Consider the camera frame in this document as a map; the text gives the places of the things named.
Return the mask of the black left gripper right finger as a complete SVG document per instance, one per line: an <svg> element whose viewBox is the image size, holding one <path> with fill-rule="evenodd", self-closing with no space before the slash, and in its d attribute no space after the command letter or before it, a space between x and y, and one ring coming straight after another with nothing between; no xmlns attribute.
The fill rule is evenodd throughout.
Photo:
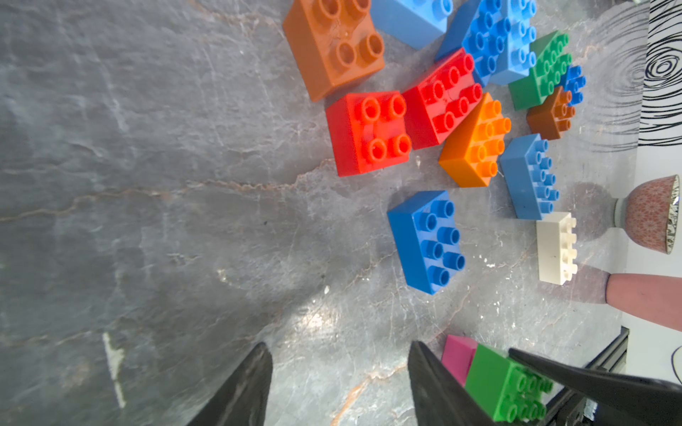
<svg viewBox="0 0 682 426"><path fill-rule="evenodd" d="M408 374L419 426L495 425L421 341L410 345Z"/></svg>

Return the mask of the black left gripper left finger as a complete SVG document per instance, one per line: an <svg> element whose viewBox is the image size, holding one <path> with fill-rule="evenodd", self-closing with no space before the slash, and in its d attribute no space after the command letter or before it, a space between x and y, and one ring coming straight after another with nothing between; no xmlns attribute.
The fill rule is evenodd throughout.
<svg viewBox="0 0 682 426"><path fill-rule="evenodd" d="M188 425L263 425L273 368L268 347L258 343Z"/></svg>

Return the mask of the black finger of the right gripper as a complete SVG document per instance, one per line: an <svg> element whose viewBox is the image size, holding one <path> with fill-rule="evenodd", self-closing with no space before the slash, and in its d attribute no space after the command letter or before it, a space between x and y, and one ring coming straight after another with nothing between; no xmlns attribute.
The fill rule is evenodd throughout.
<svg viewBox="0 0 682 426"><path fill-rule="evenodd" d="M571 367L511 348L508 354L552 381L648 425L681 424L681 386L658 379Z"/></svg>

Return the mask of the magenta lego brick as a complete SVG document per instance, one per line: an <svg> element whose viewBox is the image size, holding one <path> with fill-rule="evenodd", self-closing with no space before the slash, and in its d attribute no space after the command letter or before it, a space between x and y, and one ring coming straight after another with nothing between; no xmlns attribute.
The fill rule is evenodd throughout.
<svg viewBox="0 0 682 426"><path fill-rule="evenodd" d="M462 386L465 386L478 345L470 337L447 336L442 364Z"/></svg>

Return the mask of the orange lego brick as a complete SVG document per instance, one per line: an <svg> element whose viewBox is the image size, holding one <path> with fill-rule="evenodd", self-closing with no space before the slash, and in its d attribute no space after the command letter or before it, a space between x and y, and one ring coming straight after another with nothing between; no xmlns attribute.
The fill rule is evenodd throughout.
<svg viewBox="0 0 682 426"><path fill-rule="evenodd" d="M481 102L444 142L439 165L460 187L489 186L498 172L498 156L512 121L503 106L485 93Z"/></svg>

